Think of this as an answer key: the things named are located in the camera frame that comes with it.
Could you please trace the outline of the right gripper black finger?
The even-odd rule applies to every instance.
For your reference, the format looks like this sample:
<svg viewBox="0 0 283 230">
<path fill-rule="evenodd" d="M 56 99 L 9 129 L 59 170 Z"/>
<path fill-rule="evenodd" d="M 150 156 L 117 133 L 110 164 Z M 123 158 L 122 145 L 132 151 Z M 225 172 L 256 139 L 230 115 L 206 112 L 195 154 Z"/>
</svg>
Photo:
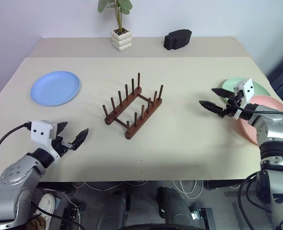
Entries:
<svg viewBox="0 0 283 230">
<path fill-rule="evenodd" d="M 220 97 L 223 97 L 223 98 L 231 98 L 231 97 L 234 95 L 233 92 L 228 91 L 228 90 L 223 89 L 223 88 L 212 88 L 212 91 L 213 91 L 216 95 L 218 95 L 218 96 L 220 96 Z"/>
<path fill-rule="evenodd" d="M 199 101 L 200 105 L 205 108 L 206 110 L 217 114 L 219 117 L 224 117 L 223 115 L 223 108 L 217 106 L 216 104 L 210 101 Z"/>
</svg>

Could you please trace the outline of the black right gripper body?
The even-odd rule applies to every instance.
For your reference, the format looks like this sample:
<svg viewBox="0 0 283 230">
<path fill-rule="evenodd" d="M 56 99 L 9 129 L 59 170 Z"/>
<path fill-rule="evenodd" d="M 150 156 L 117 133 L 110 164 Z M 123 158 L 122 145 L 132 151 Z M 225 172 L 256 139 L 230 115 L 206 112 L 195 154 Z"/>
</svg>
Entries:
<svg viewBox="0 0 283 230">
<path fill-rule="evenodd" d="M 240 117 L 241 111 L 239 110 L 238 103 L 241 102 L 241 98 L 242 98 L 242 92 L 238 92 L 237 94 L 234 93 L 234 95 L 231 98 L 227 98 L 228 101 L 226 104 L 226 109 L 223 110 L 224 117 L 226 115 L 232 118 Z"/>
</svg>

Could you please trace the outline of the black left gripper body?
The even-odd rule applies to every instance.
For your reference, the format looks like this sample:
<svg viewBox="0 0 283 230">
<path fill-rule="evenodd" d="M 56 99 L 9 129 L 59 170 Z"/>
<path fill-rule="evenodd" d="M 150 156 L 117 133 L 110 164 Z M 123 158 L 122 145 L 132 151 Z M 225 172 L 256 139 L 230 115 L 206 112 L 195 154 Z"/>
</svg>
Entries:
<svg viewBox="0 0 283 230">
<path fill-rule="evenodd" d="M 67 153 L 68 150 L 73 149 L 73 145 L 71 143 L 65 143 L 61 136 L 57 136 L 54 140 L 52 140 L 51 144 L 60 157 Z"/>
</svg>

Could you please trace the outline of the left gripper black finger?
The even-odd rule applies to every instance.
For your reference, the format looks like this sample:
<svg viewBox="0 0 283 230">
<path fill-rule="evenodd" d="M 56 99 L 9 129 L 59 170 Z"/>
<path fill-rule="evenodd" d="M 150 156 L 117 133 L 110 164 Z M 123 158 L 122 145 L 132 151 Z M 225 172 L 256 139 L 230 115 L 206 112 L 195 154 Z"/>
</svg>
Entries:
<svg viewBox="0 0 283 230">
<path fill-rule="evenodd" d="M 57 136 L 64 130 L 67 124 L 67 122 L 57 123 Z"/>
<path fill-rule="evenodd" d="M 89 129 L 85 129 L 81 131 L 75 138 L 75 140 L 71 143 L 72 150 L 77 150 L 79 146 L 85 141 L 87 135 L 88 135 Z"/>
</svg>

